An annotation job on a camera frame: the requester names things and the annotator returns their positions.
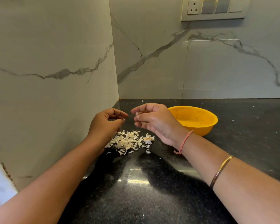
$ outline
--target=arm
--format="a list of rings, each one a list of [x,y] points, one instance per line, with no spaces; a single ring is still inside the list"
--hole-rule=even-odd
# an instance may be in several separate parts
[[[135,116],[135,125],[153,131],[177,150],[189,133],[165,105],[144,104],[131,112],[144,112]],[[194,133],[182,154],[208,185],[228,157],[224,150]],[[227,164],[213,190],[239,224],[280,223],[280,182],[237,158]]]
[[[0,207],[0,224],[56,224],[86,170],[127,116],[117,109],[98,113],[78,147]]]

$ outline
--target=yellow bowl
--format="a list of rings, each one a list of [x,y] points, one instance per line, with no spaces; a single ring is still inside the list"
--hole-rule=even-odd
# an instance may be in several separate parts
[[[207,135],[218,122],[215,114],[202,108],[175,106],[168,109],[181,125],[200,136]]]

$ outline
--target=bracelet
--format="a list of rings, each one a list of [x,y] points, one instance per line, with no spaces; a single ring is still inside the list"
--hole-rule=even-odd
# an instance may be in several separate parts
[[[186,143],[186,140],[187,140],[188,137],[191,135],[191,133],[193,133],[193,131],[191,131],[190,133],[188,133],[188,135],[187,135],[186,138],[183,140],[183,143],[182,143],[181,146],[180,146],[179,152],[175,152],[175,151],[174,151],[175,154],[181,155],[181,151],[182,151],[182,148],[183,148],[183,146],[184,146],[184,143]]]
[[[220,176],[221,172],[222,172],[223,169],[227,166],[228,162],[229,162],[232,158],[233,158],[233,156],[232,156],[232,155],[229,155],[229,156],[227,157],[227,159],[225,159],[225,161],[222,163],[222,165],[221,165],[221,167],[220,167],[218,173],[214,176],[214,178],[212,179],[212,182],[210,183],[210,186],[209,186],[209,187],[210,187],[211,189],[213,189],[214,184],[215,184],[217,178]]]

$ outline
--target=countertop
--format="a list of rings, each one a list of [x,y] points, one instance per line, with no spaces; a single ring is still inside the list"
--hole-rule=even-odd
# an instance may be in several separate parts
[[[120,100],[114,107],[130,113],[149,102],[213,112],[219,122],[205,138],[280,181],[280,99]],[[148,132],[136,128],[131,115],[123,129]],[[120,156],[106,149],[59,224],[236,223],[183,156],[158,138],[149,150]]]

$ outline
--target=debris on counter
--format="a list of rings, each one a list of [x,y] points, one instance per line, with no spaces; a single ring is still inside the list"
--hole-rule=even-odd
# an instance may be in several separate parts
[[[141,136],[138,138],[140,131],[132,131],[126,132],[123,130],[122,132],[118,132],[118,135],[115,136],[106,146],[105,148],[114,147],[120,155],[125,155],[129,149],[131,150],[129,153],[133,153],[138,150],[141,146],[142,148],[149,148],[152,144],[152,141],[155,140],[155,137],[152,137],[149,133],[146,134],[146,137]]]

